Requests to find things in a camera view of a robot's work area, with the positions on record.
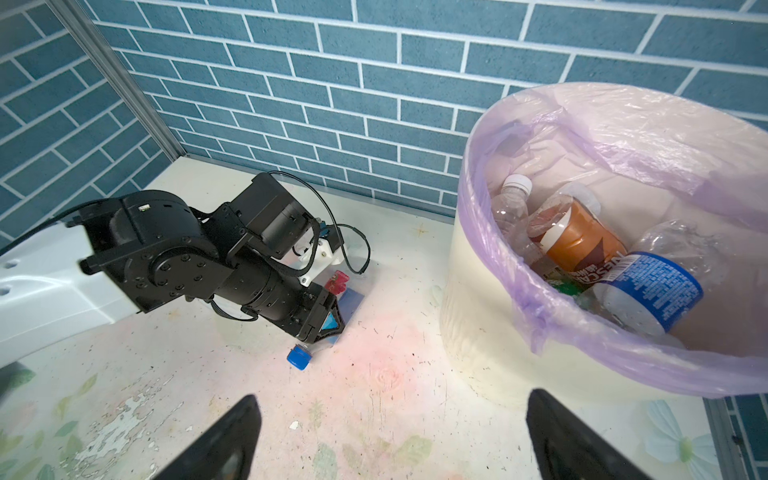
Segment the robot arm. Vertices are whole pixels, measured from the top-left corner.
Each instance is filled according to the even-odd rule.
[[[342,243],[266,173],[210,214],[158,190],[82,207],[0,257],[0,366],[181,296],[222,296],[304,343],[338,335],[336,296],[311,279]]]

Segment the blue bottle label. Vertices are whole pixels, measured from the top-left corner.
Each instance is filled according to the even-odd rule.
[[[672,325],[703,297],[697,280],[683,267],[646,252],[631,252],[599,283],[629,294],[669,332]]]

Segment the white trash can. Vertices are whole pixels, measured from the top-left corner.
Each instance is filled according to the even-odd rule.
[[[513,254],[490,210],[513,172],[533,180],[531,211],[568,181],[588,185],[627,244],[674,218],[727,239],[729,278],[680,321],[688,349],[598,321]],[[494,402],[522,408],[534,387],[569,406],[768,391],[768,133],[726,113],[613,84],[501,100],[467,142],[449,262],[443,343]]]

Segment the crushed plastic bottle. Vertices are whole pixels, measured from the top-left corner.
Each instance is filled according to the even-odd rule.
[[[555,290],[569,296],[577,296],[584,289],[566,275],[541,249],[528,238],[528,196],[533,184],[525,175],[513,174],[504,180],[502,191],[491,200],[493,218],[503,238],[531,267]]]
[[[691,223],[660,223],[576,301],[621,328],[662,339],[725,279],[728,262],[721,247],[716,237],[699,234]]]

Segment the blue brick wall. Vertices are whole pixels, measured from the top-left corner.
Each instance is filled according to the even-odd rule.
[[[733,434],[750,480],[768,480],[768,402],[766,395],[726,398]]]
[[[11,3],[0,6],[0,246],[170,164],[48,6]]]
[[[482,112],[538,84],[768,127],[767,0],[83,0],[189,152],[452,217]]]

